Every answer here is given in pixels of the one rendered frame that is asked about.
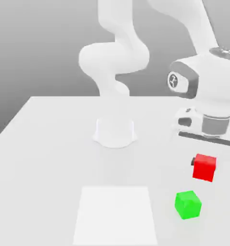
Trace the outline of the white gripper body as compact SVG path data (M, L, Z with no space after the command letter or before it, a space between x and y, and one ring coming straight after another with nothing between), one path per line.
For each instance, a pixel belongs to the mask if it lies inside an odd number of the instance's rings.
M219 144L219 145L230 146L230 140L227 140L224 138L206 137L203 135L197 135L194 133L188 133L188 132L184 132L184 131L177 131L177 134L178 134L178 136L186 137L189 139L196 139L196 140L215 143L215 144Z

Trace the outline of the small red cube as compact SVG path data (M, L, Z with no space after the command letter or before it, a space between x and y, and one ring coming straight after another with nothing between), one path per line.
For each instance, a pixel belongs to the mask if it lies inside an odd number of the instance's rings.
M192 177L212 182L216 170L217 158L196 154Z

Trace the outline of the small green cube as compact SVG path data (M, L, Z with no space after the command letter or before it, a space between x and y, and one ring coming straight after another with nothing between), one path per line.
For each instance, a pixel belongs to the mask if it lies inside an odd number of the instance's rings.
M176 193L175 209L183 220L199 217L201 207L202 202L192 190Z

